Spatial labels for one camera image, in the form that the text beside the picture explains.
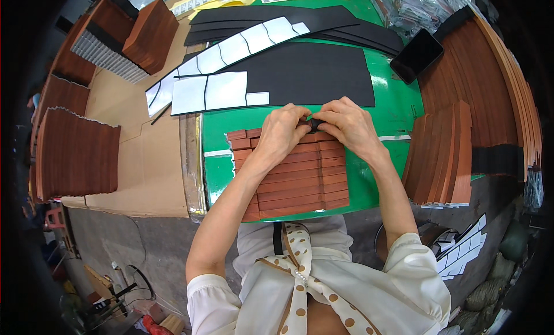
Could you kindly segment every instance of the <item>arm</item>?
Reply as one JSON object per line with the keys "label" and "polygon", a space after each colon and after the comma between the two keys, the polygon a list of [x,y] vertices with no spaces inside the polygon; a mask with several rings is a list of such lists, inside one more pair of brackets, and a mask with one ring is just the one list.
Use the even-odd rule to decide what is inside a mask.
{"label": "arm", "polygon": [[319,129],[342,142],[369,165],[379,190],[379,205],[387,233],[387,248],[408,232],[418,233],[408,196],[387,148],[375,132],[369,112],[347,97],[322,106],[314,118],[325,121]]}
{"label": "arm", "polygon": [[225,277],[225,256],[248,203],[266,174],[310,131],[307,125],[296,127],[299,120],[309,115],[308,109],[287,104],[266,117],[258,146],[198,227],[187,257],[187,284],[205,274]]}

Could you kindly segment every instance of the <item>red plastic bag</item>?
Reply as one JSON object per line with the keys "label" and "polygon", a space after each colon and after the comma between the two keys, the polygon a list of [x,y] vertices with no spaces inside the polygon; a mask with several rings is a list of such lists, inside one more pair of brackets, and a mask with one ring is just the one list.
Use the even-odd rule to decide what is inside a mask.
{"label": "red plastic bag", "polygon": [[157,325],[148,314],[142,318],[142,325],[144,325],[146,330],[152,335],[173,335],[172,332],[165,329],[163,326]]}

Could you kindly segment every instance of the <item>hand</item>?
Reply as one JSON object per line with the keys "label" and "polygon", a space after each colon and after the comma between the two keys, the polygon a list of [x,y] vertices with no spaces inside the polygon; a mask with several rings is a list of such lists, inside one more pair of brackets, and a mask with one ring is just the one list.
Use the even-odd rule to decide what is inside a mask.
{"label": "hand", "polygon": [[260,141],[252,155],[271,170],[285,159],[300,139],[311,130],[308,125],[296,127],[299,120],[306,120],[309,115],[309,109],[290,103],[273,110],[261,126]]}
{"label": "hand", "polygon": [[324,104],[321,111],[313,117],[325,121],[318,126],[320,131],[336,137],[372,169],[390,161],[387,148],[375,132],[370,113],[357,106],[350,98],[343,96]]}

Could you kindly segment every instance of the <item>black phone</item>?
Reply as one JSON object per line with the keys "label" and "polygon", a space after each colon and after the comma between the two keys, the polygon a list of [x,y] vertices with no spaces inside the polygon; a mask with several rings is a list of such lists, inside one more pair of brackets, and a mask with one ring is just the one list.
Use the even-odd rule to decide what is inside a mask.
{"label": "black phone", "polygon": [[391,61],[391,68],[405,83],[411,84],[442,54],[444,48],[426,29],[422,28]]}

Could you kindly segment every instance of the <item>green table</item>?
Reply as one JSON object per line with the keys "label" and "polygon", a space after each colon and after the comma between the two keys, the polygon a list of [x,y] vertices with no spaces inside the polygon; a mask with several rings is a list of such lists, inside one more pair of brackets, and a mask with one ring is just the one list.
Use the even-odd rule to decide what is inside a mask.
{"label": "green table", "polygon": [[[370,0],[297,0],[273,4],[308,8],[343,5],[357,18],[382,26],[381,20]],[[261,5],[261,1],[257,0],[253,5]],[[297,39],[295,41],[326,42],[310,39]],[[424,114],[417,81],[414,81],[411,85],[406,85],[401,80],[398,80],[396,76],[393,78],[393,72],[389,66],[390,58],[387,55],[372,49],[363,48],[363,50],[366,56],[367,68],[371,74],[376,104],[374,108],[366,108],[366,110],[373,117],[377,134],[379,136],[408,134],[412,130],[414,119]],[[320,107],[320,105],[308,106],[312,112],[319,111]],[[239,129],[259,128],[265,117],[274,109],[275,107],[247,108],[204,113],[202,128],[204,152],[228,149],[229,145],[225,142],[224,133]],[[384,145],[391,153],[392,162],[398,174],[402,175],[408,156],[409,140],[388,141],[384,142]],[[231,182],[233,178],[233,165],[229,155],[206,157],[204,162],[205,183],[208,194],[207,203],[211,206],[229,182]],[[346,172],[350,194],[349,206],[327,211],[321,210],[275,217],[263,221],[304,220],[350,213],[379,206],[377,185],[369,167],[348,150],[346,151]]]}

